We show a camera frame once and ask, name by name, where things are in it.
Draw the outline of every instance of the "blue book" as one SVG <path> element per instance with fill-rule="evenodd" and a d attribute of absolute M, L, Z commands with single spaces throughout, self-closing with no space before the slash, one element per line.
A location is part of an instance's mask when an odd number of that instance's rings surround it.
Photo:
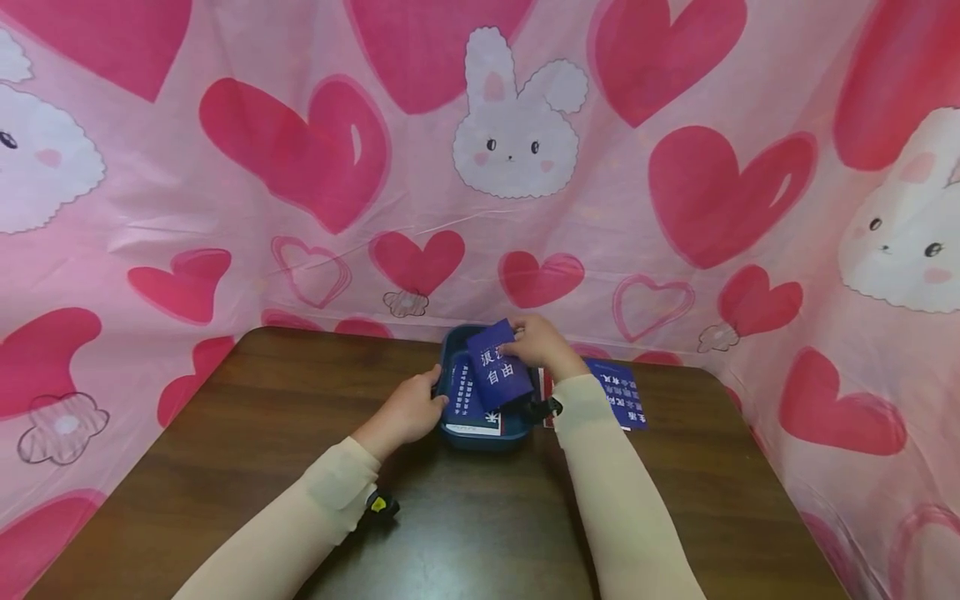
<path fill-rule="evenodd" d="M 503 420 L 500 413 L 484 409 L 477 394 L 470 358 L 464 352 L 453 360 L 450 371 L 449 403 L 444 408 L 444 426 L 460 434 L 500 436 Z"/>
<path fill-rule="evenodd" d="M 500 354 L 499 346 L 513 340 L 514 331 L 506 319 L 467 339 L 480 401 L 488 412 L 534 391 L 527 366 L 514 356 Z"/>
<path fill-rule="evenodd" d="M 624 429 L 646 429 L 647 418 L 640 406 L 640 394 L 636 389 L 634 373 L 627 367 L 585 358 L 584 362 L 607 393 L 607 402 L 613 415 Z"/>

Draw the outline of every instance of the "bunny eye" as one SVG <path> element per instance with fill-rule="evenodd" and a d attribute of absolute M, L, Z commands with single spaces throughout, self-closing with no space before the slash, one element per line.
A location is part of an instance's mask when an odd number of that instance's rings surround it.
<path fill-rule="evenodd" d="M 0 132 L 0 144 L 3 144 L 11 150 L 16 150 L 17 148 L 16 140 L 7 132 Z"/>

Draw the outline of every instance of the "hand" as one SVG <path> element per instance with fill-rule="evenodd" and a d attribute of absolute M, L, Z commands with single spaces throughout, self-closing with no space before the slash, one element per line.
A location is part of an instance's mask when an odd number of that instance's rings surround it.
<path fill-rule="evenodd" d="M 503 354 L 516 356 L 530 367 L 547 369 L 556 383 L 590 373 L 583 359 L 544 317 L 520 315 L 509 321 L 516 341 L 501 346 Z"/>
<path fill-rule="evenodd" d="M 440 365 L 435 365 L 397 386 L 380 410 L 356 430 L 353 439 L 382 463 L 401 445 L 430 433 L 449 402 L 446 396 L 430 395 L 440 371 Z"/>

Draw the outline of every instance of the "person's left hand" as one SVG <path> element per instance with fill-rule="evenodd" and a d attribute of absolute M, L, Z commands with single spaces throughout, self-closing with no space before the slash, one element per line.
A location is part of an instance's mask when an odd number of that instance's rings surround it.
<path fill-rule="evenodd" d="M 397 386 L 380 410 L 357 429 L 353 439 L 383 462 L 401 445 L 430 433 L 449 402 L 446 396 L 430 395 L 440 372 L 440 365 L 435 365 Z"/>

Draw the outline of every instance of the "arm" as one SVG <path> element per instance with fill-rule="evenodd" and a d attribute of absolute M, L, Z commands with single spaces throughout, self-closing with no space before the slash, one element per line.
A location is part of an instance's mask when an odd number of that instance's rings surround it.
<path fill-rule="evenodd" d="M 175 600 L 289 600 L 366 511 L 380 464 L 422 438 L 446 398 L 430 397 L 440 367 L 404 381 L 376 415 L 331 447 L 286 492 L 227 540 Z"/>
<path fill-rule="evenodd" d="M 554 418 L 604 600 L 705 600 L 650 474 L 600 382 L 543 317 L 511 320 L 503 351 L 545 367 L 563 406 Z"/>

